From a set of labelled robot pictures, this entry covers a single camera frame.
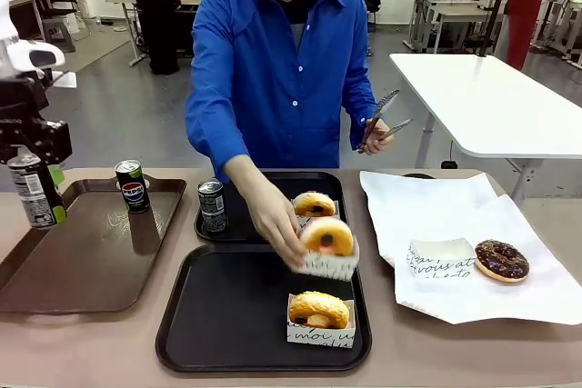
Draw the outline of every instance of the donut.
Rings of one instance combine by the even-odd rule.
[[[308,191],[293,200],[295,214],[304,217],[331,217],[336,214],[334,201],[325,194]]]
[[[352,231],[335,217],[312,220],[299,235],[299,241],[311,252],[338,256],[349,256],[354,252]]]
[[[289,304],[289,320],[322,329],[346,329],[349,309],[333,295],[307,291],[296,295]]]
[[[499,282],[521,282],[529,273],[529,262],[513,245],[487,240],[475,248],[475,265]]]

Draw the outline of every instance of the can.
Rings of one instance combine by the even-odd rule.
[[[20,154],[7,164],[30,225],[43,229],[62,223],[66,219],[63,197],[41,159]]]
[[[225,189],[214,177],[198,184],[200,213],[208,232],[222,232],[228,226],[225,209]]]
[[[115,166],[119,188],[124,197],[127,210],[140,214],[149,209],[149,195],[142,173],[142,165],[135,159],[127,159]]]

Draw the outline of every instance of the person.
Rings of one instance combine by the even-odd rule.
[[[180,0],[136,0],[141,10],[139,23],[154,75],[178,71],[175,14]]]
[[[258,168],[339,166],[340,112],[356,149],[376,101],[366,67],[364,0],[202,0],[194,23],[186,130],[218,178],[293,268],[305,249],[293,206]],[[364,152],[392,137],[378,122]]]
[[[542,0],[507,0],[495,57],[517,70],[521,70],[526,61],[541,3]]]

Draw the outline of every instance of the can held by gripper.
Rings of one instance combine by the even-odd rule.
[[[8,160],[7,164],[32,227],[45,229],[66,219],[63,197],[48,167],[38,156],[20,154]]]

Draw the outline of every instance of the brown tray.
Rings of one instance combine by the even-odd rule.
[[[145,179],[152,207],[128,214],[116,178],[85,179],[63,194],[67,218],[31,229],[0,264],[0,313],[118,312],[137,301],[186,189]]]

